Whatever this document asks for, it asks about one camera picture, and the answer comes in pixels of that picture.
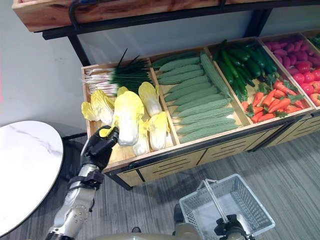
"tomato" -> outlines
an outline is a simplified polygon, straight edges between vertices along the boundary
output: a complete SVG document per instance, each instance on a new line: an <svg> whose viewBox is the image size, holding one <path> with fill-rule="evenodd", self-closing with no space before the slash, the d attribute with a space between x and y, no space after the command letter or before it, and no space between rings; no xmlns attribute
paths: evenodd
<svg viewBox="0 0 320 240"><path fill-rule="evenodd" d="M297 65L295 65L296 69L298 69L298 71L303 74L306 72L309 72L310 70L310 65L307 62L300 62Z"/></svg>
<svg viewBox="0 0 320 240"><path fill-rule="evenodd" d="M311 72L305 72L303 76L306 84L312 83L315 80L315 75Z"/></svg>
<svg viewBox="0 0 320 240"><path fill-rule="evenodd" d="M314 88L308 83L302 83L301 87L307 95L313 94L314 92Z"/></svg>
<svg viewBox="0 0 320 240"><path fill-rule="evenodd" d="M314 80L320 81L320 69L314 70L312 73L314 75Z"/></svg>
<svg viewBox="0 0 320 240"><path fill-rule="evenodd" d="M305 82L305 76L302 73L296 73L293 75L294 80L301 85Z"/></svg>

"wooden drawer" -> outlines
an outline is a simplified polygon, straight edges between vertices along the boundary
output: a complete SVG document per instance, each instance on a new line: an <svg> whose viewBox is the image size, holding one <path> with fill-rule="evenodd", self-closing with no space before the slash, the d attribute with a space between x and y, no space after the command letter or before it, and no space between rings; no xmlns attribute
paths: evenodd
<svg viewBox="0 0 320 240"><path fill-rule="evenodd" d="M283 132L275 140L270 142L267 147L282 144L287 141L311 134L320 128L320 116L302 119L293 124L289 129Z"/></svg>
<svg viewBox="0 0 320 240"><path fill-rule="evenodd" d="M205 149L157 162L139 169L144 180L151 181L164 176L193 168L204 154Z"/></svg>
<svg viewBox="0 0 320 240"><path fill-rule="evenodd" d="M253 149L281 127L282 125L210 147L203 155L199 164L205 164Z"/></svg>
<svg viewBox="0 0 320 240"><path fill-rule="evenodd" d="M117 174L119 178L121 178L126 184L128 184L130 187L133 187L135 185L142 184L143 181L141 177L139 176L137 170L131 170L127 172L120 172Z"/></svg>

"carrot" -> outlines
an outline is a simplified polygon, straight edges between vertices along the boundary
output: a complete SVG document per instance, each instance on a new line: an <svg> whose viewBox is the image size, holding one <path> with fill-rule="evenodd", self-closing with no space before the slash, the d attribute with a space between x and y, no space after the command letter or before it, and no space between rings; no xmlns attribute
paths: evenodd
<svg viewBox="0 0 320 240"><path fill-rule="evenodd" d="M274 93L274 97L279 99L279 98L285 98L286 97L286 94L281 91L281 90L276 90L275 93Z"/></svg>
<svg viewBox="0 0 320 240"><path fill-rule="evenodd" d="M261 117L258 118L258 122L262 122L265 120L269 120L269 119L273 119L275 117L275 115L273 113L267 113Z"/></svg>
<svg viewBox="0 0 320 240"><path fill-rule="evenodd" d="M290 102L291 100L289 98L284 98L280 100L278 104L274 105L273 107L270 107L268 113L273 113L278 109L285 109L290 104Z"/></svg>
<svg viewBox="0 0 320 240"><path fill-rule="evenodd" d="M268 95L263 100L262 105L266 105L269 107L276 91L277 91L276 89L273 89L271 92L269 92Z"/></svg>
<svg viewBox="0 0 320 240"><path fill-rule="evenodd" d="M264 109L263 106L255 106L253 107L253 114L256 115L257 113L261 112Z"/></svg>
<svg viewBox="0 0 320 240"><path fill-rule="evenodd" d="M244 108L244 110L247 112L247 111L248 111L248 105L249 105L249 103L248 103L247 101L243 101L243 102L241 103L241 105L242 105L242 107Z"/></svg>
<svg viewBox="0 0 320 240"><path fill-rule="evenodd" d="M254 115L251 120L253 123L257 123L258 119L264 114L264 111L258 112L256 115Z"/></svg>
<svg viewBox="0 0 320 240"><path fill-rule="evenodd" d="M305 109L304 104L300 100L295 101L294 105L300 109Z"/></svg>
<svg viewBox="0 0 320 240"><path fill-rule="evenodd" d="M271 102L269 108L272 108L274 105L278 104L279 102L280 102L280 99L277 99L277 98L276 98L275 100L273 100L273 101Z"/></svg>
<svg viewBox="0 0 320 240"><path fill-rule="evenodd" d="M255 94L255 96L254 96L252 106L253 106L253 107L256 107L256 106L260 103L260 101L261 101L261 99L262 99L263 97L264 97L264 93L258 91L258 92Z"/></svg>
<svg viewBox="0 0 320 240"><path fill-rule="evenodd" d="M297 95L294 91L290 90L289 88L285 87L281 81L275 81L273 84L273 88L280 90L284 92L285 94L290 94L290 95Z"/></svg>
<svg viewBox="0 0 320 240"><path fill-rule="evenodd" d="M302 110L302 108L289 105L284 109L284 112L287 114L291 114L300 110Z"/></svg>

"gray wall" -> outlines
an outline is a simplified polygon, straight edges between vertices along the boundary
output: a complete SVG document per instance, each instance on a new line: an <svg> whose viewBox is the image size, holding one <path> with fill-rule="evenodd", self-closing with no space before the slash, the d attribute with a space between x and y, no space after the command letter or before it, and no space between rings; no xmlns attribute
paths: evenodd
<svg viewBox="0 0 320 240"><path fill-rule="evenodd" d="M11 4L0 1L0 126L37 120L62 135L83 131L81 63L71 44L67 38L45 41L41 34L28 32ZM320 28L319 12L318 6L274 9L262 34ZM241 38L250 16L202 16L88 33L80 40L93 64L116 62L126 48L126 57L132 58Z"/></svg>

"basket handle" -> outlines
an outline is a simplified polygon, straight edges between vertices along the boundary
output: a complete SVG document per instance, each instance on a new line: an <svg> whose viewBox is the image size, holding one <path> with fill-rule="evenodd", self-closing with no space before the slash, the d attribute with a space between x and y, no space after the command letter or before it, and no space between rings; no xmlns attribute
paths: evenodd
<svg viewBox="0 0 320 240"><path fill-rule="evenodd" d="M218 199L217 199L216 195L214 194L214 191L212 190L209 182L216 183L217 180L211 180L211 179L207 179L206 178L205 180L201 181L200 185L197 187L196 190L199 191L202 188L203 185L206 187L206 189L208 190L208 192L209 192L209 194L210 194L210 196L211 196L211 198L212 198L212 200L214 202L215 207L218 209L218 212L219 212L223 222L226 224L226 223L229 222L229 220L228 220L226 214L224 213L224 211L222 210L222 208L220 207L220 205L218 203Z"/></svg>

